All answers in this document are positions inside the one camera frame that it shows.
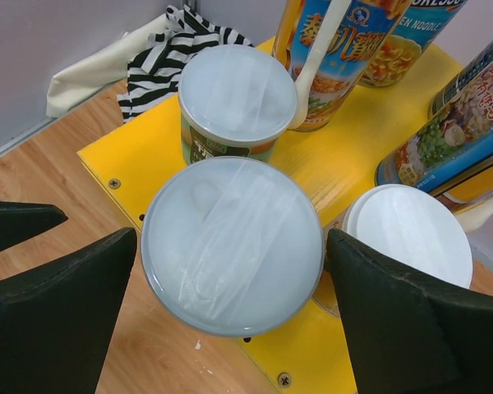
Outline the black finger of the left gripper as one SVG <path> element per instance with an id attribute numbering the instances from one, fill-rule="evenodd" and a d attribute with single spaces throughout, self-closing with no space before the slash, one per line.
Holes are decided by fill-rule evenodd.
<path id="1" fill-rule="evenodd" d="M 0 252 L 42 234 L 68 219 L 52 204 L 0 201 Z"/>

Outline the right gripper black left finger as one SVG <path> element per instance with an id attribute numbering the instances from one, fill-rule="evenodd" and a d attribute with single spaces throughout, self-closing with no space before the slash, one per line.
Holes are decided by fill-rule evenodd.
<path id="1" fill-rule="evenodd" d="M 136 249 L 124 227 L 0 281 L 0 393 L 95 392 Z"/>

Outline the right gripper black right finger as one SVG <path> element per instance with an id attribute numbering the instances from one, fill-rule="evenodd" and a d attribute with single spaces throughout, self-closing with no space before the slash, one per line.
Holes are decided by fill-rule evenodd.
<path id="1" fill-rule="evenodd" d="M 493 296 L 329 231 L 332 277 L 360 393 L 493 393 Z"/>

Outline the small yellow white-lid can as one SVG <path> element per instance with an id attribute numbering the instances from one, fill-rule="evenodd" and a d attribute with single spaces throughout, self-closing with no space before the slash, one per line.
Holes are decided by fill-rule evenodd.
<path id="1" fill-rule="evenodd" d="M 437 199 L 411 186 L 376 186 L 324 227 L 444 282 L 468 289 L 473 258 L 465 230 Z"/>

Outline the yellow-green can clear lid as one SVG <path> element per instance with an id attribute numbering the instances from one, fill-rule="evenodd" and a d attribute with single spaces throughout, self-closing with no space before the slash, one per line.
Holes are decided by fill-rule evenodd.
<path id="1" fill-rule="evenodd" d="M 253 337 L 293 317 L 320 279 L 325 242 L 300 186 L 237 157 L 194 163 L 154 197 L 141 260 L 158 300 L 217 337 Z"/>

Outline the purple-label can with spoon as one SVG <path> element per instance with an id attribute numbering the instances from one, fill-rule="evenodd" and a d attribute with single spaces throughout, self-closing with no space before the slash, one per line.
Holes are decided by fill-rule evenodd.
<path id="1" fill-rule="evenodd" d="M 375 183 L 415 187 L 467 231 L 493 214 L 493 64 L 377 166 Z"/>

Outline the blue porridge can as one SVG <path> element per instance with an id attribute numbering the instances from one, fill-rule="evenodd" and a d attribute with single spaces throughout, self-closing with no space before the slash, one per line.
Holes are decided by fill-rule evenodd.
<path id="1" fill-rule="evenodd" d="M 286 3 L 272 55 L 293 79 L 305 65 L 329 5 L 316 0 Z M 296 131 L 315 131 L 330 121 L 409 6 L 409 1 L 351 2 L 314 76 L 306 119 Z"/>

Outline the blue Progresso soup can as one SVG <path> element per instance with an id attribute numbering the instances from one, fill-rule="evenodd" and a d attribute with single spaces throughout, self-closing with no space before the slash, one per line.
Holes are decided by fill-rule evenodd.
<path id="1" fill-rule="evenodd" d="M 493 40 L 434 96 L 428 108 L 428 117 L 432 118 L 492 64 Z"/>
<path id="2" fill-rule="evenodd" d="M 362 85 L 398 83 L 465 5 L 464 0 L 413 0 L 360 79 Z"/>

